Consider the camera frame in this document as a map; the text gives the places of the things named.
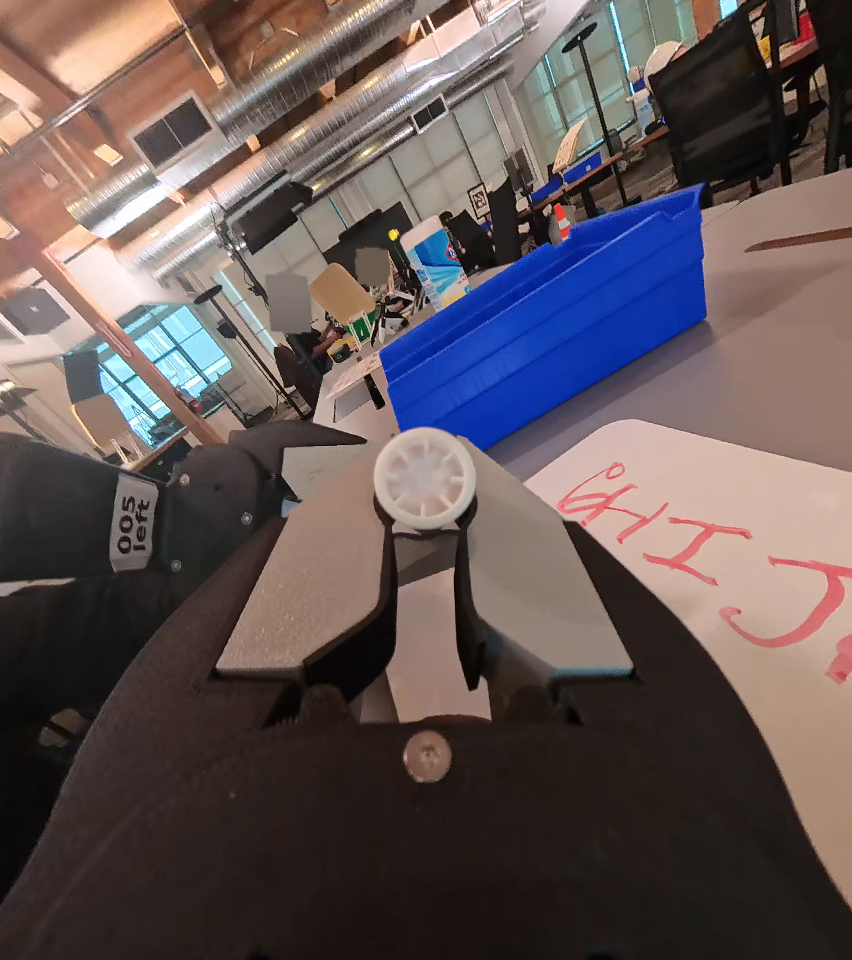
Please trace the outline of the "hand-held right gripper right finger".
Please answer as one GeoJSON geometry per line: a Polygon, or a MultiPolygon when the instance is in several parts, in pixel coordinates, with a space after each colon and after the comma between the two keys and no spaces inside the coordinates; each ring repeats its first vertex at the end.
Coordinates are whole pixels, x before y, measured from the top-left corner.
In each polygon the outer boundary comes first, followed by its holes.
{"type": "Polygon", "coordinates": [[[559,513],[464,439],[475,497],[457,521],[456,651],[469,689],[634,671],[559,513]]]}

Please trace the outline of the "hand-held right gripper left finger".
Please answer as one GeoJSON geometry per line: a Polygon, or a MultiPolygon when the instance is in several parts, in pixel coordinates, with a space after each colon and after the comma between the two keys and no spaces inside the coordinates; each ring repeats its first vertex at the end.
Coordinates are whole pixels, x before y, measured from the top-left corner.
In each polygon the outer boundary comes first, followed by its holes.
{"type": "Polygon", "coordinates": [[[379,508],[380,442],[293,509],[216,663],[216,678],[385,693],[396,647],[393,521],[379,508]]]}

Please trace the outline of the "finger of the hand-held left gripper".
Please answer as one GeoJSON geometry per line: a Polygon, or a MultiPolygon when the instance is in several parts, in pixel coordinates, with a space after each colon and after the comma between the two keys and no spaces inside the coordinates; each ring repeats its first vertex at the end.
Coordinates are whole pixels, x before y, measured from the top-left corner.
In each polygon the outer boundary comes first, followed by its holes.
{"type": "Polygon", "coordinates": [[[299,504],[310,498],[325,481],[363,453],[368,444],[334,443],[287,447],[282,454],[280,476],[286,485],[284,500],[299,504]]]}

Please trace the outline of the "red and white marker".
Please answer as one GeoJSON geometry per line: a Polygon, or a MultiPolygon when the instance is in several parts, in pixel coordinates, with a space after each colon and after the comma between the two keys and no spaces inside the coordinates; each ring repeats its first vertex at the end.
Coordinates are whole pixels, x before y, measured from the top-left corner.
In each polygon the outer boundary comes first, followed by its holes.
{"type": "Polygon", "coordinates": [[[466,442],[432,427],[392,438],[373,468],[378,507],[416,532],[438,531],[459,522],[475,500],[477,484],[466,442]]]}

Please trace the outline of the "white whiteboard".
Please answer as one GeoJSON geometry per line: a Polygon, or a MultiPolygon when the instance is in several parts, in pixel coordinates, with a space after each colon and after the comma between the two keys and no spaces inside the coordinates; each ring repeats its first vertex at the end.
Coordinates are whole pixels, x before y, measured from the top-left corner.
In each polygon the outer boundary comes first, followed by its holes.
{"type": "Polygon", "coordinates": [[[852,473],[630,419],[527,485],[720,670],[852,910],[852,473]]]}

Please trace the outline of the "person's left forearm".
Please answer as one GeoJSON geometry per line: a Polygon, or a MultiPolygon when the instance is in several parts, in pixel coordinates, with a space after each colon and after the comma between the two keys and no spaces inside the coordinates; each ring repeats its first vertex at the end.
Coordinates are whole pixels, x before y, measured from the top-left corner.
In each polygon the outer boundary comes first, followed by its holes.
{"type": "Polygon", "coordinates": [[[181,602],[163,570],[0,596],[0,736],[103,704],[181,602]]]}

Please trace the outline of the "wooden display board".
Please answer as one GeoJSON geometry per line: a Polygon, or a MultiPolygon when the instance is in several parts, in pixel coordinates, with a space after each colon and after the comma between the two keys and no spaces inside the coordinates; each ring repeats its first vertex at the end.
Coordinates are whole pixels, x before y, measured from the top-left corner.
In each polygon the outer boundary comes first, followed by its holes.
{"type": "Polygon", "coordinates": [[[309,290],[312,299],[342,327],[376,309],[372,295],[338,263],[328,265],[309,283],[309,290]]]}

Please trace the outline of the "wipes canister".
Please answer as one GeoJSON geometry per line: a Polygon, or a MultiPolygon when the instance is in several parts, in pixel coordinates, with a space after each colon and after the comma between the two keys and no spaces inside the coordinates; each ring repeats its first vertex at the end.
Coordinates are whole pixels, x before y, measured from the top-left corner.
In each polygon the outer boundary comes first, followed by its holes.
{"type": "Polygon", "coordinates": [[[471,287],[453,238],[432,216],[400,237],[400,246],[435,313],[463,299],[471,287]]]}

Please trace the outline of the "black studio light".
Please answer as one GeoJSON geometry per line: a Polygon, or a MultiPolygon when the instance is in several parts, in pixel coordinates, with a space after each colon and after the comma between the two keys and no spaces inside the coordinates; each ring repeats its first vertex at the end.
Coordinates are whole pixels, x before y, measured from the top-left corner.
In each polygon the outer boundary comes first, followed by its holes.
{"type": "Polygon", "coordinates": [[[232,208],[226,222],[237,243],[253,256],[294,226],[298,213],[312,203],[312,195],[311,186],[280,176],[232,208]]]}

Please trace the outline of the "blue plastic bin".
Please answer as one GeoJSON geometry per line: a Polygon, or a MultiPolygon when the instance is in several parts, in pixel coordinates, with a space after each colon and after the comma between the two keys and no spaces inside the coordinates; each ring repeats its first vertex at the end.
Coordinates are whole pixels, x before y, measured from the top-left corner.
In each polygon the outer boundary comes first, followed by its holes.
{"type": "Polygon", "coordinates": [[[703,189],[575,225],[384,347],[399,429],[489,450],[702,323],[703,189]]]}

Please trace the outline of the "black floor lamp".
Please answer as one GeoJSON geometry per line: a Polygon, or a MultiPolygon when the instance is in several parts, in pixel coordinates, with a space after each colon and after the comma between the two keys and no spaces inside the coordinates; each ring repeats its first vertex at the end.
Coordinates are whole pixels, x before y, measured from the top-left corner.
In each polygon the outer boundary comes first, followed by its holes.
{"type": "Polygon", "coordinates": [[[588,38],[593,35],[595,30],[597,29],[597,26],[598,25],[595,22],[591,22],[588,25],[581,28],[580,30],[578,30],[576,34],[565,43],[562,49],[562,53],[571,54],[574,49],[577,49],[581,56],[584,69],[585,69],[585,74],[587,77],[587,82],[589,85],[589,89],[591,91],[593,102],[596,108],[597,117],[600,122],[600,129],[602,132],[603,143],[609,154],[608,156],[609,166],[613,172],[614,180],[620,194],[622,207],[623,209],[625,209],[630,205],[630,200],[626,196],[622,174],[621,174],[621,171],[619,170],[620,152],[614,148],[614,145],[612,143],[611,133],[606,122],[604,110],[601,103],[600,93],[595,80],[595,75],[594,75],[591,62],[589,60],[589,56],[585,46],[588,38]]]}

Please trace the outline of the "black office chair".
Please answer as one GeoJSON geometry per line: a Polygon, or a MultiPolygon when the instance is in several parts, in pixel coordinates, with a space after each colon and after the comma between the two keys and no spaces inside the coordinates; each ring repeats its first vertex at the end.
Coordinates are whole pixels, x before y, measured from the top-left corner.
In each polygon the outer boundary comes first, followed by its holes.
{"type": "Polygon", "coordinates": [[[794,139],[781,70],[768,67],[751,15],[767,2],[746,2],[689,51],[652,74],[679,188],[716,194],[749,186],[788,167],[794,139]]]}

